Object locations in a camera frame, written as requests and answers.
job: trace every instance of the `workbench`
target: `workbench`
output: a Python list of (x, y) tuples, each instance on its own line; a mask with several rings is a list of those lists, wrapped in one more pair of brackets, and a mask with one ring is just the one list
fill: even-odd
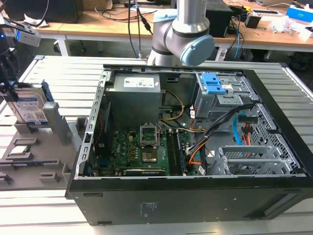
[[(60, 114), (65, 115), (69, 122), (75, 121), (77, 117), (90, 115), (103, 64), (144, 65), (145, 62), (129, 58), (37, 57), (20, 81), (36, 82), (45, 79), (55, 101), (60, 105)], [(313, 150), (313, 93), (289, 68), (278, 63), (215, 61), (207, 61), (201, 66), (254, 70), (305, 143)], [(15, 120), (15, 116), (3, 102), (0, 105), (0, 157), (16, 132), (12, 126)], [(78, 234), (109, 235), (313, 233), (313, 199), (307, 199), (269, 221), (90, 227), (75, 202), (66, 200), (64, 193), (65, 190), (0, 192), (0, 234), (65, 234), (76, 231)]]
[[(264, 9), (261, 8), (255, 2), (247, 1), (227, 1), (228, 5), (245, 5), (252, 9)], [(277, 10), (279, 12), (287, 11), (285, 7), (270, 7), (270, 10)], [(127, 18), (127, 8), (117, 8), (112, 11), (117, 16), (112, 15), (115, 18)], [(146, 19), (150, 22), (153, 21), (153, 14), (147, 15)], [(292, 35), (288, 33), (273, 33), (268, 29), (270, 22), (261, 20), (256, 29), (246, 28), (244, 23), (240, 24), (239, 31), (245, 38), (243, 48), (248, 49), (265, 49), (265, 50), (283, 50), (283, 51), (305, 51), (313, 52), (313, 38), (304, 41), (298, 37), (298, 33), (292, 32)], [(59, 47), (62, 56), (70, 56), (67, 40), (91, 40), (98, 42), (98, 50), (103, 51), (103, 41), (111, 42), (129, 42), (128, 24), (109, 21), (102, 18), (95, 11), (84, 11), (80, 20), (76, 24), (71, 23), (49, 23), (49, 27), (37, 28), (42, 38), (52, 38), (59, 41)], [(138, 41), (138, 26), (137, 23), (131, 23), (131, 33), (133, 42)], [(149, 43), (152, 45), (152, 36), (144, 28), (143, 24), (140, 24), (141, 41), (143, 43)], [(235, 39), (234, 35), (229, 35), (225, 38), (215, 38), (216, 47), (219, 48), (216, 61), (224, 60), (224, 55), (227, 49), (231, 46)]]

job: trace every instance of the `open computer tower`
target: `open computer tower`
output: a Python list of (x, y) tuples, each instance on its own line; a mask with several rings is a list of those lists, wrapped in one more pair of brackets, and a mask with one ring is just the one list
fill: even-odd
[(67, 191), (91, 225), (272, 219), (312, 175), (253, 71), (104, 65)]

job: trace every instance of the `metal table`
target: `metal table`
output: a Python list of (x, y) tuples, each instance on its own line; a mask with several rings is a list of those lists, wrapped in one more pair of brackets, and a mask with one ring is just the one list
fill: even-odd
[[(90, 114), (103, 64), (144, 65), (145, 62), (124, 58), (36, 57), (20, 81), (45, 79), (60, 105), (60, 114), (65, 115), (68, 121), (75, 121), (77, 117), (88, 117)], [(313, 150), (313, 93), (289, 68), (278, 63), (214, 61), (207, 61), (202, 66), (254, 70), (305, 143)], [(11, 110), (3, 102), (0, 105), (0, 157), (15, 134), (16, 130), (12, 126), (15, 120)], [(18, 234), (29, 231), (33, 234), (36, 231), (64, 234), (66, 231), (77, 231), (79, 234), (313, 234), (313, 199), (299, 203), (270, 221), (91, 227), (75, 202), (64, 198), (64, 193), (65, 190), (0, 192), (0, 233)]]

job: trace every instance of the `green circuit board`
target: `green circuit board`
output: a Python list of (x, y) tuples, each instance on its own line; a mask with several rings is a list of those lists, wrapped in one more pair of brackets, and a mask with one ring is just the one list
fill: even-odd
[[(144, 133), (143, 140), (153, 140), (154, 133)], [(184, 150), (190, 144), (187, 132), (179, 134), (181, 145)], [(151, 146), (140, 146), (139, 131), (115, 131), (112, 142), (112, 154), (109, 161), (98, 157), (96, 167), (100, 176), (119, 174), (125, 169), (155, 169), (164, 170), (170, 175), (168, 160), (168, 146), (166, 131), (157, 134), (158, 146), (153, 149)]]

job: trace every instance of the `blue box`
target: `blue box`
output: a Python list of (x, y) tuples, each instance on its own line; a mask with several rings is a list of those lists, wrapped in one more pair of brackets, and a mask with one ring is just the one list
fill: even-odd
[(286, 13), (286, 16), (311, 23), (313, 21), (313, 10), (309, 8), (297, 8), (296, 6), (291, 5)]

